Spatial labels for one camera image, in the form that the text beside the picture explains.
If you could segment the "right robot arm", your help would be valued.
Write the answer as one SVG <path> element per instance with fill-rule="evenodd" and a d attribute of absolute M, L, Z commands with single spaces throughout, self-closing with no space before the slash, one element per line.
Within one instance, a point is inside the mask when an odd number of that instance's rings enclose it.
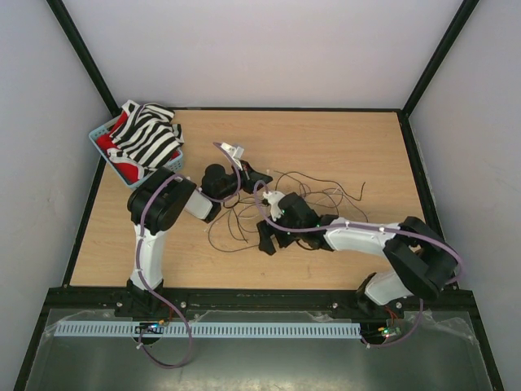
<path fill-rule="evenodd" d="M 459 255 L 417 217 L 374 224 L 319 215 L 295 192 L 266 191 L 256 203 L 269 207 L 257 225 L 264 253 L 297 243 L 312 251 L 354 251 L 389 261 L 389 271 L 369 274 L 356 290 L 353 307 L 366 317 L 401 298 L 434 301 L 461 269 Z"/>

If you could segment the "red cloth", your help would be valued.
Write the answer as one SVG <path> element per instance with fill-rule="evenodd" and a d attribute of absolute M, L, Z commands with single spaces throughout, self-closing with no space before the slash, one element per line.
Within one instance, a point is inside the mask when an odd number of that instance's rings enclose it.
<path fill-rule="evenodd" d="M 105 153 L 116 170 L 123 176 L 124 180 L 128 184 L 134 184 L 143 178 L 144 168 L 128 158 L 127 155 L 113 143 L 111 138 L 114 131 L 118 130 L 127 119 L 128 115 L 123 112 L 114 124 L 113 129 L 107 134 L 99 136 L 96 140 L 96 144 L 101 148 L 101 151 Z"/>

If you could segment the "black white striped cloth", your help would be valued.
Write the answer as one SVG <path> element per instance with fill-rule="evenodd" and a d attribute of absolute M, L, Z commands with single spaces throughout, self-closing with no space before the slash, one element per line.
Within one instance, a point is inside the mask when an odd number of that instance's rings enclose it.
<path fill-rule="evenodd" d="M 111 135 L 112 141 L 144 169 L 166 165 L 185 143 L 181 125 L 173 123 L 175 111 L 158 103 L 139 104 L 133 100 L 121 109 L 128 119 Z"/>

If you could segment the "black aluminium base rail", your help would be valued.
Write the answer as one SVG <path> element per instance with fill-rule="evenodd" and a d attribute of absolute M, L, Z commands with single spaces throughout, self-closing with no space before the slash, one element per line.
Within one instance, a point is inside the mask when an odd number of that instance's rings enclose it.
<path fill-rule="evenodd" d="M 187 318 L 209 310 L 222 311 L 304 311 L 326 313 L 338 319 L 388 319 L 392 314 L 418 309 L 418 298 L 396 299 L 382 307 L 361 303 L 353 290 L 251 290 L 166 288 L 162 295 Z M 173 312 L 154 297 L 139 300 L 125 288 L 51 288 L 44 310 L 114 310 L 118 316 L 160 319 Z"/>

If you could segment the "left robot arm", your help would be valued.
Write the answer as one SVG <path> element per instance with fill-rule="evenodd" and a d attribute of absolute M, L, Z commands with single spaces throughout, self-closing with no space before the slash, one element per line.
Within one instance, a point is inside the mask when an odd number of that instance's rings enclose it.
<path fill-rule="evenodd" d="M 270 183 L 273 178 L 241 160 L 239 171 L 232 174 L 219 164 L 207 166 L 200 187 L 188 178 L 161 168 L 134 190 L 127 209 L 134 224 L 135 256 L 139 260 L 134 263 L 126 287 L 137 310 L 150 316 L 161 309 L 166 233 L 181 212 L 187 211 L 199 220 L 211 222 L 221 211 L 222 203 L 241 191 L 251 194 L 259 180 Z"/>

